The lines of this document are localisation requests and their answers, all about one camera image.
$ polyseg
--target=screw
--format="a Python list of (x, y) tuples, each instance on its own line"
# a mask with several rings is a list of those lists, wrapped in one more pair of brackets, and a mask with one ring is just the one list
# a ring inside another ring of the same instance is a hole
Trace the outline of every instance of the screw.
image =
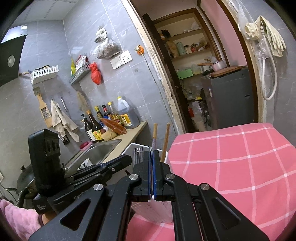
[(94, 185), (95, 191), (101, 191), (103, 189), (103, 185), (101, 183), (97, 183)]
[(209, 186), (209, 184), (206, 184), (206, 183), (203, 183), (202, 185), (200, 185), (200, 188), (202, 189), (202, 190), (209, 190), (210, 189), (210, 186)]
[(165, 175), (165, 178), (169, 180), (173, 180), (175, 178), (175, 175), (173, 173), (168, 173), (167, 175)]
[(130, 176), (129, 176), (129, 178), (131, 179), (131, 180), (137, 180), (138, 179), (138, 175), (137, 174), (130, 174)]

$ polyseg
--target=cutting board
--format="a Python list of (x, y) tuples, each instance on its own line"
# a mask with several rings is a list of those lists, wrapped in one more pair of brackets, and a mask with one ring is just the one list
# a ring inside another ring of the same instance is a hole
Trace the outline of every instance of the cutting board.
[(223, 68), (221, 70), (218, 70), (216, 72), (213, 72), (213, 73), (210, 73), (209, 76), (210, 77), (213, 77), (213, 78), (216, 78), (216, 77), (219, 77), (221, 75), (224, 75), (224, 74), (229, 74), (231, 72), (234, 72), (234, 71), (237, 71), (237, 70), (240, 70), (242, 68), (244, 68), (245, 66), (241, 66), (241, 65), (233, 65), (233, 66), (230, 66), (230, 67), (226, 67), (226, 68)]
[(46, 123), (46, 126), (49, 128), (49, 127), (52, 127), (52, 117), (50, 115), (50, 112), (47, 108), (47, 105), (46, 103), (43, 101), (42, 99), (42, 96), (40, 93), (37, 94), (37, 99), (39, 101), (39, 109), (40, 109), (40, 112), (42, 114), (42, 117)]

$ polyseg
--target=range hood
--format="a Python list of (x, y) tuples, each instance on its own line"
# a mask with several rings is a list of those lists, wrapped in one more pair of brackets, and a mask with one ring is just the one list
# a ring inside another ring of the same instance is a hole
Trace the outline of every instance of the range hood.
[(0, 86), (18, 77), (27, 29), (11, 28), (0, 44)]

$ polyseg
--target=green container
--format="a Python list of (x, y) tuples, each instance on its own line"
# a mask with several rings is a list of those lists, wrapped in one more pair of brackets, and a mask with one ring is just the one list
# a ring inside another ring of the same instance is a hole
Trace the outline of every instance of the green container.
[(191, 69), (179, 71), (179, 72), (177, 72), (177, 75), (179, 77), (179, 80), (185, 79), (185, 78), (190, 77), (190, 76), (193, 76)]

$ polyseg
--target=black pot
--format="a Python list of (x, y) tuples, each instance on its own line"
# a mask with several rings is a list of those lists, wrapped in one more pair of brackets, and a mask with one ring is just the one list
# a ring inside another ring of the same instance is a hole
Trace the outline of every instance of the black pot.
[(18, 207), (23, 207), (24, 199), (34, 199), (37, 195), (32, 165), (21, 167), (22, 173), (17, 179), (16, 193), (19, 196)]

